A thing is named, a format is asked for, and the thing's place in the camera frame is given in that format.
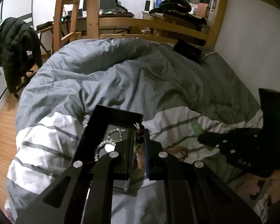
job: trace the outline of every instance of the black jacket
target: black jacket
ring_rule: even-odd
[[[0,27],[0,66],[3,67],[7,88],[15,92],[21,77],[33,66],[27,51],[32,51],[33,62],[40,68],[41,49],[38,35],[26,22],[7,18]]]

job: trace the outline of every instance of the white pendant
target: white pendant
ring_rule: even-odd
[[[106,145],[105,145],[105,151],[106,151],[107,153],[113,152],[114,149],[115,149],[115,146],[112,146],[111,144],[106,144]]]

